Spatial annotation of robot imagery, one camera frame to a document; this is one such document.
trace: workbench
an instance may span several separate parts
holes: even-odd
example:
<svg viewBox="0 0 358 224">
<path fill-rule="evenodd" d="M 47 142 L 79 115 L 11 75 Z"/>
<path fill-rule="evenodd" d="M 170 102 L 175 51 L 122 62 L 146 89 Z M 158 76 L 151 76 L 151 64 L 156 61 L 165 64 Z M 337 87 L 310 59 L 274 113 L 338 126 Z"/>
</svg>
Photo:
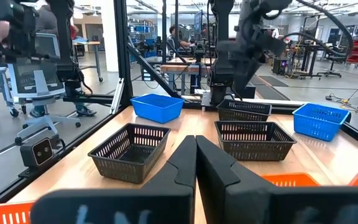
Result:
<svg viewBox="0 0 358 224">
<path fill-rule="evenodd" d="M 171 128 L 165 151 L 146 178 L 146 183 L 163 167 L 185 136 L 204 135 L 218 145 L 218 134 L 214 125 L 218 119 L 217 112 L 183 109 L 178 119 L 167 124 L 157 124 L 137 117 L 133 108 L 127 107 L 9 202 L 34 201 L 48 192 L 59 189 L 141 188 L 142 184 L 131 184 L 100 176 L 88 153 L 127 123 Z M 253 172 L 259 175 L 305 172 L 321 185 L 346 185 L 358 173 L 358 141 L 345 132 L 340 131 L 332 142 L 324 142 L 295 134 L 292 115 L 273 114 L 268 120 L 280 125 L 297 143 L 293 145 L 284 161 L 240 162 Z M 206 223 L 198 188 L 195 203 L 195 223 Z"/>
<path fill-rule="evenodd" d="M 82 66 L 80 68 L 82 70 L 88 69 L 88 68 L 96 68 L 96 71 L 98 73 L 99 82 L 103 82 L 103 78 L 102 78 L 101 72 L 100 72 L 99 48 L 98 48 L 99 44 L 100 44 L 99 41 L 90 41 L 90 42 L 87 42 L 87 43 L 73 42 L 74 46 L 77 46 L 77 45 L 95 45 L 94 46 L 94 58 L 95 58 L 95 61 L 96 61 L 96 65 Z"/>
<path fill-rule="evenodd" d="M 195 58 L 184 58 L 187 63 L 195 63 Z M 211 64 L 214 63 L 215 58 L 212 58 L 210 60 L 209 58 L 202 58 L 201 59 L 201 76 L 207 75 L 209 72 L 211 72 Z M 174 58 L 170 60 L 168 63 L 174 62 L 174 63 L 182 63 L 180 58 Z M 200 75 L 200 65 L 194 64 L 194 65 L 161 65 L 161 72 L 168 74 L 168 84 L 171 86 L 171 88 L 174 89 L 175 84 L 175 75 L 179 75 L 181 79 L 181 95 L 185 95 L 186 90 L 186 75 L 191 75 L 190 78 L 190 94 L 194 94 L 194 86 L 196 76 Z M 197 88 L 201 87 L 201 77 L 196 81 L 197 82 Z"/>
</svg>

